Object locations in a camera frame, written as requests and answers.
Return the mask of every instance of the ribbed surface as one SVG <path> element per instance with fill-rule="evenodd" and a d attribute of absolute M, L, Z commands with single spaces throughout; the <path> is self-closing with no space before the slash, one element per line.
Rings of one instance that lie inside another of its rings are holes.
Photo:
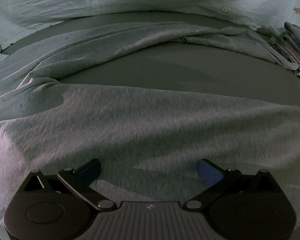
<path fill-rule="evenodd" d="M 77 240 L 226 240 L 205 217 L 178 202 L 123 202 L 114 212 L 100 213 Z"/>

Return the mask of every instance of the carrot print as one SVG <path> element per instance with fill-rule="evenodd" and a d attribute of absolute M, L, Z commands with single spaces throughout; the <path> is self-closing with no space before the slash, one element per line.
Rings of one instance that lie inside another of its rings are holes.
<path fill-rule="evenodd" d="M 300 14 L 300 8 L 294 8 L 294 10 L 296 11 L 296 14 L 298 13 L 298 14 Z"/>

